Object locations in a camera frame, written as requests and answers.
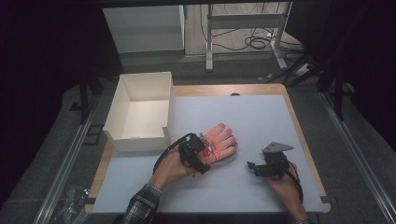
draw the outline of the plaid sleeve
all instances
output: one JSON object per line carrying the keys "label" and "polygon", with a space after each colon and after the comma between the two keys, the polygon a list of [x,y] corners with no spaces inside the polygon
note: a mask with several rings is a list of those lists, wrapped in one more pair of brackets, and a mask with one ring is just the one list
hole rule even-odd
{"label": "plaid sleeve", "polygon": [[157,211],[161,191],[145,185],[129,201],[122,224],[149,223]]}

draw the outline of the black equipment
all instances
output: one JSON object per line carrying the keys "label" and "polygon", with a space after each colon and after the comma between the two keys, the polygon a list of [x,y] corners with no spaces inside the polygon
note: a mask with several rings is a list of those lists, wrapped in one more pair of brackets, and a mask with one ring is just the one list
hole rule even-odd
{"label": "black equipment", "polygon": [[270,145],[262,149],[262,154],[264,155],[264,160],[266,164],[264,165],[256,165],[253,162],[248,161],[247,166],[250,170],[254,171],[255,176],[277,176],[282,178],[284,174],[288,175],[293,182],[299,192],[300,202],[303,202],[303,188],[300,185],[300,179],[297,175],[294,176],[290,171],[291,162],[288,161],[288,158],[283,153],[283,151],[291,150],[293,147],[283,145],[280,143],[272,142]]}
{"label": "black equipment", "polygon": [[201,173],[202,175],[210,169],[210,166],[203,164],[199,159],[197,154],[205,149],[205,140],[198,137],[195,133],[188,133],[183,137],[179,138],[174,144],[169,146],[160,158],[155,162],[153,173],[157,170],[161,161],[168,152],[178,145],[178,151],[180,153],[181,161],[186,161],[190,164],[192,168]]}

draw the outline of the pink glove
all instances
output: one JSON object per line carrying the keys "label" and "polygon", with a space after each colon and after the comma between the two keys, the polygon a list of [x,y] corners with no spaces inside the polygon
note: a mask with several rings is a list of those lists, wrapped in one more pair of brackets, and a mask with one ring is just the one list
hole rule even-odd
{"label": "pink glove", "polygon": [[220,123],[204,134],[205,149],[198,153],[202,163],[211,167],[225,164],[236,156],[236,139],[232,136],[233,130],[225,129]]}

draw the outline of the gray triangular object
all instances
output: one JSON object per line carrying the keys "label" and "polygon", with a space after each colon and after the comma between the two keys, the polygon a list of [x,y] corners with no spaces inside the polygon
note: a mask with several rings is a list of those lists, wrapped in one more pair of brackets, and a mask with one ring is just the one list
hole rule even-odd
{"label": "gray triangular object", "polygon": [[262,149],[262,153],[275,153],[291,149],[293,149],[293,147],[277,142],[272,142],[270,145]]}

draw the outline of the open box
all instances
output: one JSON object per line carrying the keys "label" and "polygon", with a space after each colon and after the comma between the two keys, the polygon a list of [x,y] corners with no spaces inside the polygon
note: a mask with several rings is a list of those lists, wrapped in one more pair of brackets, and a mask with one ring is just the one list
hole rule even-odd
{"label": "open box", "polygon": [[174,98],[170,72],[120,75],[103,130],[118,151],[165,150]]}

